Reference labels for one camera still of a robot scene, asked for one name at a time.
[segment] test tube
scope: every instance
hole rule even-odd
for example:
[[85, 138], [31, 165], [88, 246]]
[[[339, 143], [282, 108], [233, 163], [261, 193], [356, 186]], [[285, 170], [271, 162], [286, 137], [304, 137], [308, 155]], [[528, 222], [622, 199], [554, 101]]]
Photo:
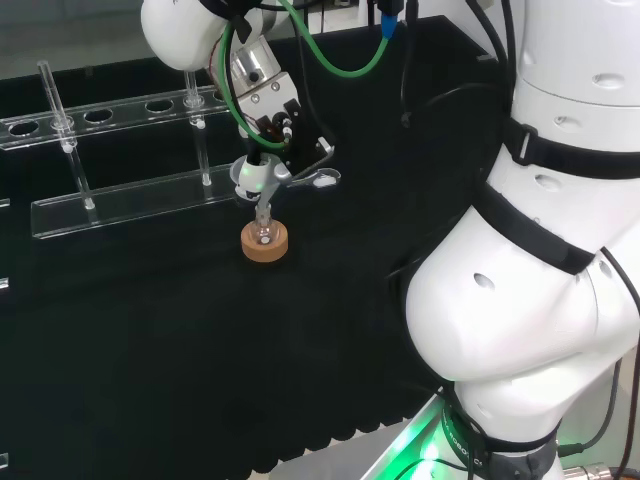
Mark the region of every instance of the test tube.
[[[195, 72], [184, 72], [184, 80], [187, 84], [187, 96], [184, 99], [184, 104], [187, 108], [197, 109], [204, 104], [204, 98], [198, 94], [198, 84], [196, 83]], [[211, 187], [211, 175], [209, 173], [209, 155], [207, 154], [207, 124], [204, 120], [204, 115], [194, 112], [189, 117], [189, 123], [193, 126], [193, 135], [196, 142], [196, 153], [198, 155], [198, 165], [200, 166], [200, 172], [202, 173], [202, 184], [205, 187]], [[211, 195], [210, 188], [205, 188], [205, 195], [207, 198]]]
[[71, 173], [76, 182], [80, 197], [84, 202], [84, 207], [87, 210], [93, 210], [95, 204], [91, 198], [91, 189], [87, 182], [87, 176], [82, 168], [80, 162], [80, 156], [78, 155], [78, 139], [75, 137], [72, 126], [73, 122], [67, 117], [64, 107], [62, 106], [62, 100], [60, 100], [60, 94], [56, 87], [56, 82], [53, 79], [53, 73], [49, 67], [49, 62], [38, 62], [38, 71], [40, 72], [40, 78], [42, 79], [42, 86], [49, 100], [49, 106], [53, 112], [54, 118], [51, 126], [58, 131], [60, 135], [60, 145], [62, 150], [67, 154], [69, 166], [71, 167]]
[[49, 106], [54, 115], [51, 126], [60, 133], [62, 148], [66, 153], [69, 153], [71, 148], [78, 144], [78, 140], [73, 135], [73, 130], [71, 130], [73, 123], [64, 112], [62, 100], [60, 100], [60, 94], [58, 93], [56, 82], [53, 79], [49, 62], [44, 60], [38, 62], [38, 71], [40, 72], [40, 78], [42, 79], [42, 86], [47, 95], [47, 100], [49, 100]]

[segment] black table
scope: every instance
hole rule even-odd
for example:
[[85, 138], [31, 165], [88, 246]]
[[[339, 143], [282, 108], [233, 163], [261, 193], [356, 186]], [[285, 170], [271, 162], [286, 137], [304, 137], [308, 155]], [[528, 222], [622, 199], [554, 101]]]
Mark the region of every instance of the black table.
[[[379, 36], [317, 38], [335, 64], [355, 68]], [[298, 82], [295, 40], [273, 50]], [[497, 154], [499, 98], [460, 92], [416, 108], [404, 129], [404, 50], [398, 27], [374, 73], [357, 80], [308, 56], [343, 180], [276, 198], [291, 242], [276, 266], [243, 257], [239, 232], [253, 213], [234, 202], [33, 240], [30, 202], [74, 191], [66, 160], [56, 145], [0, 152], [0, 198], [12, 202], [0, 211], [0, 276], [11, 279], [0, 296], [0, 453], [11, 455], [10, 478], [244, 479], [425, 402], [400, 384], [435, 383], [406, 347], [385, 277], [416, 245], [435, 248], [470, 204], [474, 172]], [[483, 53], [443, 17], [420, 21], [409, 102], [495, 82], [495, 64], [476, 60]], [[157, 59], [56, 79], [67, 106], [183, 81]], [[46, 108], [37, 77], [0, 82], [0, 117]], [[229, 116], [208, 124], [213, 163], [243, 153]], [[186, 121], [79, 148], [92, 188], [197, 168]]]

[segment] blue connector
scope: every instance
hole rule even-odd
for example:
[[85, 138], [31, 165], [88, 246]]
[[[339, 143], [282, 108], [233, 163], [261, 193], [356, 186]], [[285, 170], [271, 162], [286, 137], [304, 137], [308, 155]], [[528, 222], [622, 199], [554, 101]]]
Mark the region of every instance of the blue connector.
[[393, 37], [393, 32], [396, 30], [396, 25], [398, 24], [398, 16], [389, 17], [387, 15], [382, 15], [382, 36], [389, 40]]

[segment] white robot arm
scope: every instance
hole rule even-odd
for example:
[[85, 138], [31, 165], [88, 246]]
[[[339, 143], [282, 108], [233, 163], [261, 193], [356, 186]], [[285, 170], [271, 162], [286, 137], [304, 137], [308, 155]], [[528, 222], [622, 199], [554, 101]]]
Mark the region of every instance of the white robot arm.
[[[520, 458], [529, 477], [563, 478], [559, 422], [638, 342], [637, 306], [600, 250], [640, 286], [639, 56], [640, 2], [526, 1], [512, 111], [521, 142], [503, 146], [483, 187], [513, 219], [474, 203], [409, 287], [418, 352], [510, 448], [497, 457]], [[532, 245], [545, 236], [587, 261], [545, 258]], [[460, 461], [446, 427], [438, 450]]]
[[[229, 21], [213, 13], [216, 8], [205, 6], [213, 3], [206, 0], [145, 0], [141, 19], [145, 37], [160, 60], [177, 70], [205, 69], [220, 89], [219, 47]], [[234, 178], [238, 195], [254, 202], [262, 198], [267, 204], [278, 185], [311, 173], [314, 166], [333, 153], [333, 147], [317, 125], [301, 110], [293, 111], [300, 109], [297, 89], [288, 73], [281, 71], [263, 37], [288, 16], [286, 11], [249, 9], [243, 18], [250, 27], [250, 34], [243, 43], [234, 35], [231, 44], [233, 87], [250, 128], [259, 134], [260, 129], [265, 128], [258, 126], [261, 120], [267, 122], [267, 129], [273, 122], [278, 126], [276, 133], [286, 139], [297, 127], [296, 148], [290, 149], [288, 157], [268, 155], [269, 152], [263, 152], [249, 142], [249, 154], [239, 160], [242, 168], [232, 169], [238, 174]], [[280, 119], [279, 124], [274, 121], [276, 118]], [[243, 129], [240, 134], [248, 138]]]

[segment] test tube rack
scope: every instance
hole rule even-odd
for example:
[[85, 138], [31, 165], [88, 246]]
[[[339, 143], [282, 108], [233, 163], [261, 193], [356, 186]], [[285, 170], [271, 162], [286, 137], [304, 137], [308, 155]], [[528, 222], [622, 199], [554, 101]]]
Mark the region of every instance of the test tube rack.
[[[67, 235], [234, 197], [231, 164], [210, 167], [206, 145], [206, 117], [228, 109], [214, 97], [213, 86], [198, 88], [195, 73], [185, 72], [185, 90], [65, 110], [48, 62], [39, 62], [38, 71], [50, 111], [0, 119], [0, 150], [58, 142], [78, 191], [31, 204], [34, 238]], [[184, 119], [193, 127], [198, 170], [91, 189], [78, 154], [79, 138]]]

